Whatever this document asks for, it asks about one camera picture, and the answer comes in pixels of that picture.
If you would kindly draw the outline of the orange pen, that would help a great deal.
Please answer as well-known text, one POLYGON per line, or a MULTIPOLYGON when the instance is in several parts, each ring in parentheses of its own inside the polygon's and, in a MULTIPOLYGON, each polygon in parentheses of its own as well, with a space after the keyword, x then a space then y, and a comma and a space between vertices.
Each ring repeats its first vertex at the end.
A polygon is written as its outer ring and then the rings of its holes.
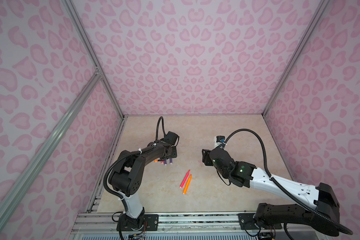
POLYGON ((189 175, 189 177, 188 177, 188 179, 187 179, 187 182, 186 182, 186 185, 185 185, 184 190, 183 190, 183 195, 185 195, 185 194, 187 193, 187 190, 188 190, 188 188, 189 188, 191 179, 192 179, 192 175, 189 175))

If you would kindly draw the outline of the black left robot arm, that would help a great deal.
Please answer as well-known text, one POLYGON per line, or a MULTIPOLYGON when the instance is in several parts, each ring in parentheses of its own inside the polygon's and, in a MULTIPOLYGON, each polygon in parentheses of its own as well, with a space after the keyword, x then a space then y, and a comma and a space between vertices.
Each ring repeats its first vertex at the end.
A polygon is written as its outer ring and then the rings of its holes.
POLYGON ((177 157, 177 144, 180 137, 168 132, 147 147, 137 151, 122 151, 111 164, 103 178, 105 191, 118 197, 124 206, 124 213, 118 220, 121 230, 139 230, 144 226, 145 209, 140 203, 138 190, 142 184, 145 167, 157 160, 165 161, 177 157))

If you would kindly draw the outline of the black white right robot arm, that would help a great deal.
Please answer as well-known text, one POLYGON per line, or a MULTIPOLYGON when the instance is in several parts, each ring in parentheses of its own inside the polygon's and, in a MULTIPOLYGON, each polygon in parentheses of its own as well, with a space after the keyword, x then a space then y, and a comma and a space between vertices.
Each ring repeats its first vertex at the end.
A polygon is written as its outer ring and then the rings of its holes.
POLYGON ((202 156, 205 166, 213 166, 230 185, 262 190, 292 201, 290 205, 260 203, 253 216, 258 225, 306 225, 331 237, 352 233, 340 223, 340 203, 330 185, 307 185, 268 174, 253 164, 235 161, 221 148, 203 149, 202 156))

